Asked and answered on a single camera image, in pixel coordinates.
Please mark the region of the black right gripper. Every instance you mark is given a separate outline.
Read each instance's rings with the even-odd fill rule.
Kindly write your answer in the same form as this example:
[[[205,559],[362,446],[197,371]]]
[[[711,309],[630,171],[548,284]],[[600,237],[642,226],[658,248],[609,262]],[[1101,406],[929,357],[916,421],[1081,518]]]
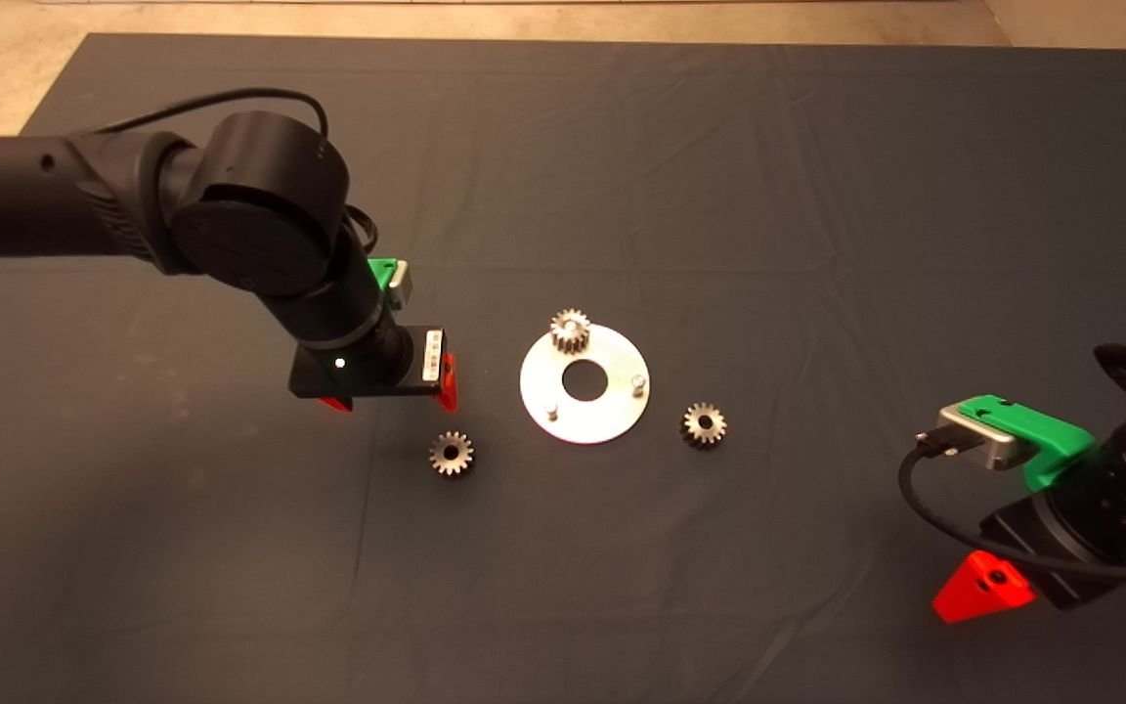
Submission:
[[[1082,569],[1126,569],[1126,424],[1085,452],[1049,487],[981,522],[984,540]],[[1006,558],[974,550],[935,594],[944,623],[1033,604],[1033,585]]]

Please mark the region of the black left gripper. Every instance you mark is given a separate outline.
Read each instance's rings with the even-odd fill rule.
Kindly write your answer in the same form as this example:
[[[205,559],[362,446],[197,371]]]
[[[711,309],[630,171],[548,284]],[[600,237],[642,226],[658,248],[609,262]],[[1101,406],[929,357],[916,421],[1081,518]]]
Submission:
[[[457,411],[455,355],[443,327],[388,327],[334,349],[296,347],[291,392],[338,412],[352,412],[352,398],[435,396]]]

